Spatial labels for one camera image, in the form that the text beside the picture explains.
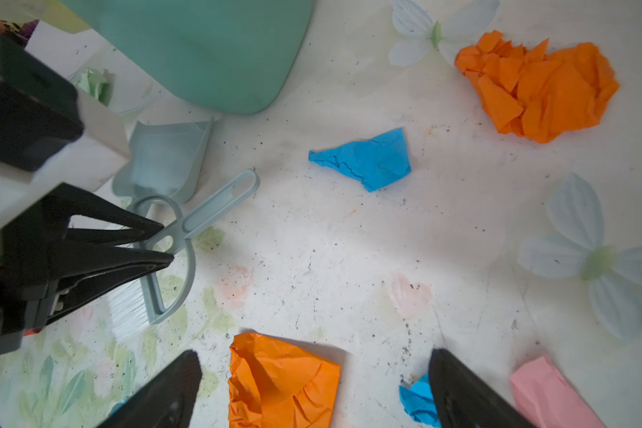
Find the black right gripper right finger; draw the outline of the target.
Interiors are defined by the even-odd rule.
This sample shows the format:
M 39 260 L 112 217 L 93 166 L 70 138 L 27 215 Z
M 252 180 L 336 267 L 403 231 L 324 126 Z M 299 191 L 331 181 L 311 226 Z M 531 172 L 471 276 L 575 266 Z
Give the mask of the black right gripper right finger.
M 531 422 L 446 349 L 433 350 L 428 376 L 443 427 L 534 428 Z

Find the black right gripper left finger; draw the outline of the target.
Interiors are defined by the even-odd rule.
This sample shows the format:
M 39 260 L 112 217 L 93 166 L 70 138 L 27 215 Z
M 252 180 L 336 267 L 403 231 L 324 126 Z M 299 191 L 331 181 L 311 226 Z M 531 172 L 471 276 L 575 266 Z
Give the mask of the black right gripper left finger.
M 184 351 L 98 427 L 188 427 L 202 378 L 197 352 Z

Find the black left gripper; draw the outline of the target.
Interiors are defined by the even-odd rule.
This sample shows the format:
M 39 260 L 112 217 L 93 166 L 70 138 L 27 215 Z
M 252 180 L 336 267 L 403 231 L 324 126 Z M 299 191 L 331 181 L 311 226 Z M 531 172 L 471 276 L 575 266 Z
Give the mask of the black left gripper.
M 71 228 L 75 216 L 118 228 Z M 50 244 L 62 240 L 134 244 L 162 230 L 159 222 L 68 184 L 59 185 L 4 226 L 0 230 L 0 357 L 19 349 L 26 333 L 38 332 L 121 285 L 169 267 L 174 260 L 169 253 L 122 247 L 56 247 L 49 254 Z M 55 294 L 62 308 L 53 313 Z

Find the grey-green hand brush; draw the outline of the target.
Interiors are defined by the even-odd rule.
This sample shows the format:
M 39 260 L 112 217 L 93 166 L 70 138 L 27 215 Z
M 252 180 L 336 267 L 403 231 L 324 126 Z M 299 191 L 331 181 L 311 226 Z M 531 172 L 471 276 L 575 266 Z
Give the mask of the grey-green hand brush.
M 154 273 L 145 274 L 110 292 L 106 299 L 116 341 L 124 343 L 132 340 L 149 326 L 169 319 L 184 305 L 192 290 L 197 269 L 193 239 L 253 196 L 259 187 L 259 176 L 254 170 L 246 169 L 187 214 L 182 212 L 177 203 L 163 195 L 146 196 L 128 205 L 129 212 L 140 216 L 148 214 L 155 203 L 165 204 L 173 210 L 175 220 L 172 223 L 133 247 L 151 250 L 155 244 L 169 238 L 171 246 L 163 254 L 175 256 L 185 253 L 187 272 L 178 296 L 169 304 L 162 298 L 159 279 Z

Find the grey-green plastic dustpan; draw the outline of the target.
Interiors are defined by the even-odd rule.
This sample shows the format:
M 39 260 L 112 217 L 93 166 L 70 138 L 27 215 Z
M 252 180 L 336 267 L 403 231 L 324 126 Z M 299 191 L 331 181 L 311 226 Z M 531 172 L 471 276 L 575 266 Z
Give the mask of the grey-green plastic dustpan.
M 214 121 L 168 125 L 137 123 L 131 160 L 112 180 L 112 192 L 134 200 L 162 195 L 176 203 L 194 195 Z

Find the light green paper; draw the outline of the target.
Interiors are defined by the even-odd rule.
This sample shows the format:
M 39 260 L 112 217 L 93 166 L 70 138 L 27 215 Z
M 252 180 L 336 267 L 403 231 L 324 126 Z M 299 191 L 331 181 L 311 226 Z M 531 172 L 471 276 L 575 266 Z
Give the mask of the light green paper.
M 110 81 L 102 71 L 90 68 L 84 69 L 78 73 L 73 83 L 98 102 L 106 103 Z

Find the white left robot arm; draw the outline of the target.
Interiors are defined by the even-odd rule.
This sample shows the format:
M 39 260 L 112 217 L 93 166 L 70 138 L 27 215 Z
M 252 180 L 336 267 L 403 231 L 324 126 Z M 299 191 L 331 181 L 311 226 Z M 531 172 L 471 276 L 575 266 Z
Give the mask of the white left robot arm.
M 161 224 L 96 195 L 128 158 L 119 117 L 80 91 L 60 107 L 0 94 L 0 357 L 171 264 L 140 248 Z

